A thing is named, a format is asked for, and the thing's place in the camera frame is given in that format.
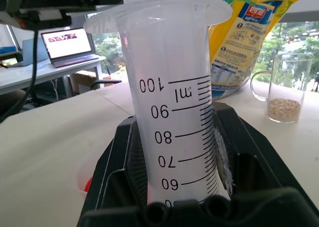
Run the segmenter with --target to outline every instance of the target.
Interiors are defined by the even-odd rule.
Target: red object
[[[92,178],[90,178],[90,180],[88,181],[88,183],[86,183],[85,188],[84,188],[84,191],[85,191],[85,192],[88,192],[88,191],[89,191],[91,182],[92,182]]]
[[[264,17],[264,14],[267,12],[267,8],[264,7],[264,9],[255,7],[253,5],[250,5],[248,10],[246,11],[246,15],[251,15],[255,18],[262,18]]]

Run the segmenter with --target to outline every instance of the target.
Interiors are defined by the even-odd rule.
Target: plastic measuring cylinder
[[[91,18],[120,33],[149,181],[148,202],[218,193],[207,26],[227,20],[222,0],[144,0]]]

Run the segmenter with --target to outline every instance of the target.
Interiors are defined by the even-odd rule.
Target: black cable
[[[33,90],[34,83],[35,83],[35,78],[36,78],[36,68],[37,68],[37,58],[36,58],[36,51],[37,51],[37,44],[38,44],[38,31],[36,30],[34,32],[34,37],[33,37],[33,68],[32,68],[32,77],[31,77],[31,82],[30,86],[28,89],[25,91],[25,95],[23,99],[19,100],[16,102],[8,111],[6,111],[1,117],[0,117],[0,123],[2,123],[10,114],[20,105],[24,104],[26,99],[28,98],[29,94]]]
[[[91,84],[91,87],[90,89],[92,90],[93,87],[97,84],[118,84],[118,83],[121,83],[122,80],[116,80],[116,79],[106,79],[106,80],[101,80],[101,79],[98,79],[98,80],[95,80],[92,84]]]

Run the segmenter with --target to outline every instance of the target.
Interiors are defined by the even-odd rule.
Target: glass cup handle
[[[271,75],[271,71],[260,71],[260,72],[257,72],[256,74],[254,74],[254,75],[251,77],[251,80],[250,80],[250,90],[251,90],[252,94],[253,94],[253,95],[255,96],[255,98],[257,98],[258,100],[265,102],[265,101],[267,101],[267,98],[256,94],[255,91],[254,91],[253,79],[254,79],[257,75],[259,75],[259,74],[270,74],[270,75]]]

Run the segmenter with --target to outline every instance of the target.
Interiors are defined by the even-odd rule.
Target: yellow plastic bag
[[[248,80],[266,35],[298,0],[224,0],[231,18],[209,29],[213,99],[232,94]]]

